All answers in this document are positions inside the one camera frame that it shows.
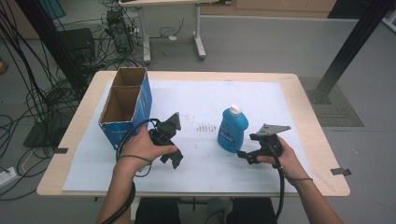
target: blue bottle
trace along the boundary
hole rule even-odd
[[[244,143],[244,130],[248,127],[248,120],[238,105],[231,105],[224,110],[222,116],[218,143],[227,151],[235,153]]]

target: black post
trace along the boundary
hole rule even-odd
[[[394,0],[372,0],[353,28],[343,47],[338,51],[332,64],[314,90],[308,91],[312,104],[329,104],[328,95],[338,79],[358,54],[378,24],[389,11]]]
[[[76,63],[60,41],[57,29],[47,14],[47,11],[41,6],[39,0],[15,0],[21,11],[32,24],[40,39],[46,45],[49,53],[54,58],[64,72],[70,85],[78,95],[78,99],[82,99],[88,88],[88,82],[82,75],[82,71],[76,66]]]

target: white bottle cap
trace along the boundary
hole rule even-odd
[[[238,116],[242,113],[242,110],[238,105],[231,105],[230,113],[232,116]]]

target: wooden table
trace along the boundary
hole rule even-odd
[[[140,20],[140,29],[143,37],[143,60],[146,64],[149,64],[151,61],[150,56],[150,48],[149,48],[149,35],[146,32],[146,22],[145,22],[145,13],[144,7],[149,6],[163,6],[163,5],[180,5],[180,4],[195,4],[195,32],[193,32],[193,37],[195,40],[195,45],[198,49],[198,55],[201,59],[206,57],[204,45],[201,40],[201,7],[200,5],[203,3],[214,3],[219,0],[136,0],[131,2],[122,3],[120,1],[121,7],[134,7],[137,10]]]
[[[59,145],[59,147],[68,148],[68,151],[65,154],[55,154],[53,156],[49,168],[38,185],[38,194],[47,196],[106,195],[105,192],[62,191],[62,188],[76,148],[87,129],[92,113],[102,97],[107,82],[115,75],[115,71],[96,73]],[[148,78],[150,80],[234,80],[279,83],[318,189],[324,196],[347,196],[349,194],[350,190],[345,178],[342,175],[333,175],[331,172],[331,169],[338,168],[339,165],[297,76],[268,73],[148,71]]]

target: black tape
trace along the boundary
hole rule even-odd
[[[352,175],[349,169],[344,169],[342,167],[331,169],[331,171],[333,175],[343,175],[343,176]]]
[[[55,148],[55,150],[53,150],[53,153],[66,154],[67,150],[69,150],[69,148],[67,148],[67,147],[57,147],[57,148]]]

